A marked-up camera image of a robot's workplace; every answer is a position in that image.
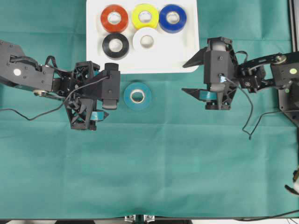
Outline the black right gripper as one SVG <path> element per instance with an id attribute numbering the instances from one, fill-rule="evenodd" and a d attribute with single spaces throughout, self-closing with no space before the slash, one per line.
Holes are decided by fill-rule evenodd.
<path id="1" fill-rule="evenodd" d="M 235 56 L 235 52 L 232 46 L 232 40 L 225 38 L 225 43 L 228 52 L 228 70 L 226 74 L 219 74 L 221 87 L 223 91 L 211 92 L 204 89 L 188 89 L 182 88 L 185 93 L 193 96 L 199 101 L 206 101 L 207 110 L 229 110 L 231 107 L 232 99 L 235 95 L 236 87 L 230 82 L 225 80 L 225 77 L 233 79 L 235 71 L 238 66 L 238 61 Z M 204 54 L 207 51 L 207 47 L 200 49 L 191 59 L 189 59 L 183 68 L 199 66 L 204 64 Z"/>

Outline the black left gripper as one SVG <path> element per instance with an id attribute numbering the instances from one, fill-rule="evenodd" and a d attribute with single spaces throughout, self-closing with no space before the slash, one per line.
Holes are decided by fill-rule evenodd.
<path id="1" fill-rule="evenodd" d="M 71 128 L 95 131 L 95 121 L 103 121 L 109 114 L 103 110 L 96 111 L 97 101 L 89 98 L 84 93 L 85 88 L 80 87 L 92 82 L 100 66 L 91 61 L 76 63 L 72 71 L 58 68 L 55 62 L 52 66 L 58 75 L 54 78 L 52 92 L 61 100 L 67 98 L 64 106 Z"/>

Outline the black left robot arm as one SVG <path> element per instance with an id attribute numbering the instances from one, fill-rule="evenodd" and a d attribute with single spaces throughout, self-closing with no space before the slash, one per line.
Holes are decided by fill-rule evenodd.
<path id="1" fill-rule="evenodd" d="M 0 82 L 3 85 L 33 92 L 61 104 L 42 113 L 50 114 L 64 107 L 72 129 L 96 130 L 96 123 L 109 114 L 97 109 L 97 97 L 88 93 L 102 84 L 107 76 L 96 77 L 100 66 L 91 62 L 76 63 L 71 71 L 58 68 L 56 59 L 48 56 L 45 64 L 26 56 L 19 45 L 0 42 Z"/>

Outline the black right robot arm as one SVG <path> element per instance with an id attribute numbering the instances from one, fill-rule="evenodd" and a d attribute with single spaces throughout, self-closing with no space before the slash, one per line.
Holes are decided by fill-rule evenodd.
<path id="1" fill-rule="evenodd" d="M 232 40 L 209 38 L 183 67 L 202 65 L 206 89 L 183 88 L 183 92 L 205 102 L 207 110 L 230 110 L 238 88 L 258 93 L 269 88 L 278 91 L 278 110 L 296 126 L 299 124 L 299 53 L 276 53 L 237 60 Z"/>

